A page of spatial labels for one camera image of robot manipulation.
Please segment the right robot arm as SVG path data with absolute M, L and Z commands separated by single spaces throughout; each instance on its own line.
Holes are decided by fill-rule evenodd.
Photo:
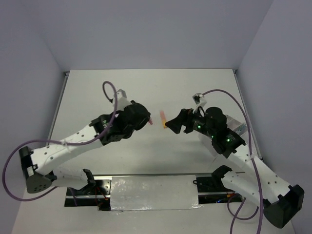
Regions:
M 302 208 L 304 190 L 291 185 L 273 172 L 263 161 L 249 154 L 249 148 L 237 133 L 228 128 L 227 118 L 218 107 L 210 107 L 204 115 L 193 109 L 182 109 L 165 125 L 175 134 L 197 131 L 212 141 L 215 151 L 238 166 L 255 183 L 235 175 L 230 167 L 220 166 L 212 176 L 212 186 L 238 192 L 257 205 L 265 218 L 282 229 Z

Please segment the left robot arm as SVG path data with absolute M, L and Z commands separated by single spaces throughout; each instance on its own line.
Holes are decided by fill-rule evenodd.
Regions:
M 22 147 L 19 156 L 28 193 L 36 194 L 57 186 L 72 187 L 86 195 L 91 194 L 96 182 L 89 169 L 70 172 L 62 169 L 61 165 L 87 151 L 130 138 L 134 131 L 148 123 L 150 117 L 146 107 L 132 100 L 130 105 L 116 113 L 95 118 L 59 144 L 51 143 L 37 149 Z

